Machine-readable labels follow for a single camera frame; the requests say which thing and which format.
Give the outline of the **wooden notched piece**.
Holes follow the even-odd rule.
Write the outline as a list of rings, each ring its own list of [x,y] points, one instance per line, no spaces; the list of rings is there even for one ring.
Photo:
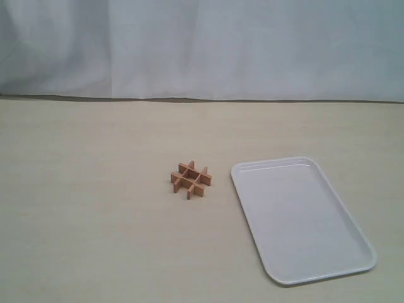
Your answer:
[[[183,173],[183,184],[187,188],[187,199],[190,200],[194,195],[203,197],[205,187],[211,186],[212,176],[208,174],[208,167],[204,167],[202,171],[187,168]]]
[[[171,183],[173,185],[173,192],[177,193],[180,188],[184,187],[189,189],[193,181],[189,179],[189,172],[195,168],[195,162],[192,160],[188,164],[180,163],[178,165],[178,172],[171,173]]]
[[[178,173],[171,173],[171,183],[174,183],[180,178],[186,178],[193,182],[203,183],[208,186],[211,184],[212,180],[212,176],[208,174],[208,167],[204,167],[202,171],[197,171],[190,167],[180,167]]]
[[[208,174],[200,174],[196,179],[189,179],[176,173],[171,174],[171,183],[173,184],[174,192],[178,192],[182,187],[189,189],[191,186],[204,191],[206,186],[211,186],[211,181],[212,176]]]

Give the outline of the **white plastic tray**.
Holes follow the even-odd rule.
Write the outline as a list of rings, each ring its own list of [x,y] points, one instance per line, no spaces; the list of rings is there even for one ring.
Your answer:
[[[238,163],[231,177],[260,260],[280,285],[373,269],[377,255],[317,163]]]

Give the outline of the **white backdrop curtain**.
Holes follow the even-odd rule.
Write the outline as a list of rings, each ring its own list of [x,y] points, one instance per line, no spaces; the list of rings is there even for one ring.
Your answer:
[[[403,101],[402,1],[2,1],[1,93]]]

